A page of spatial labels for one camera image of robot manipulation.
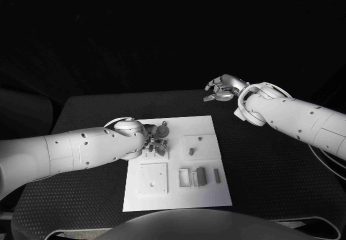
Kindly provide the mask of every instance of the textured table surface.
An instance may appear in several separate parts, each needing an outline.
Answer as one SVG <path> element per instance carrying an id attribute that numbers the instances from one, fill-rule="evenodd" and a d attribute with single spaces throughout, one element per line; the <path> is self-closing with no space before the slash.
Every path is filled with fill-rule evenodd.
<path id="1" fill-rule="evenodd" d="M 135 119 L 212 116 L 233 211 L 268 220 L 320 217 L 341 230 L 346 193 L 307 144 L 233 115 L 236 100 L 203 102 L 203 90 L 72 97 L 53 134 Z M 106 229 L 153 211 L 122 212 L 128 162 L 118 160 L 26 185 L 14 211 L 17 240 L 57 230 Z"/>

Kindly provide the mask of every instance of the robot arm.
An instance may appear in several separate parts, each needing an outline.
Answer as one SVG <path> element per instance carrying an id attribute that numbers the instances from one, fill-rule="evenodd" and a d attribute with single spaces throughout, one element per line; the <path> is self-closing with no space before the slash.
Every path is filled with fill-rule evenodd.
<path id="1" fill-rule="evenodd" d="M 0 141 L 0 200 L 26 183 L 55 174 L 89 169 L 118 159 L 130 160 L 157 138 L 155 125 L 132 118 L 114 130 L 93 127 L 65 133 Z"/>
<path id="2" fill-rule="evenodd" d="M 291 98 L 272 84 L 249 84 L 228 74 L 206 85 L 213 94 L 203 98 L 229 101 L 238 96 L 233 114 L 251 124 L 265 123 L 311 146 L 346 160 L 346 115 L 313 103 Z"/>

